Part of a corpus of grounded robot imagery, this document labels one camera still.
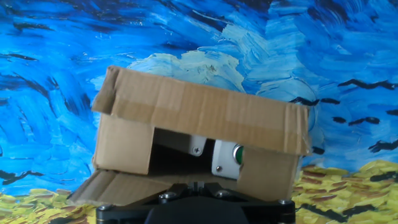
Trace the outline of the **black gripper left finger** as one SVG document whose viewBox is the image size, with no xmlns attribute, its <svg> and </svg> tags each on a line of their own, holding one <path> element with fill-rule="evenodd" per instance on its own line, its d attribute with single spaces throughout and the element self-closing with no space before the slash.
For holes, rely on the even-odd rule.
<svg viewBox="0 0 398 224">
<path fill-rule="evenodd" d="M 195 195 L 197 183 L 173 184 L 160 191 L 128 205 L 101 205 L 96 209 L 96 224 L 145 223 L 150 212 L 159 205 Z"/>
</svg>

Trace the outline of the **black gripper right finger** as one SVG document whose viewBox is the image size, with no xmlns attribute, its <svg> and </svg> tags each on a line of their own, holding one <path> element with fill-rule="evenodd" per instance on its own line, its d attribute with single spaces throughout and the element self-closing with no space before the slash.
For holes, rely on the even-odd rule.
<svg viewBox="0 0 398 224">
<path fill-rule="evenodd" d="M 235 190 L 222 187 L 219 183 L 196 183 L 198 196 L 210 197 L 217 202 L 236 205 L 248 223 L 295 223 L 295 203 L 290 199 L 266 202 Z"/>
</svg>

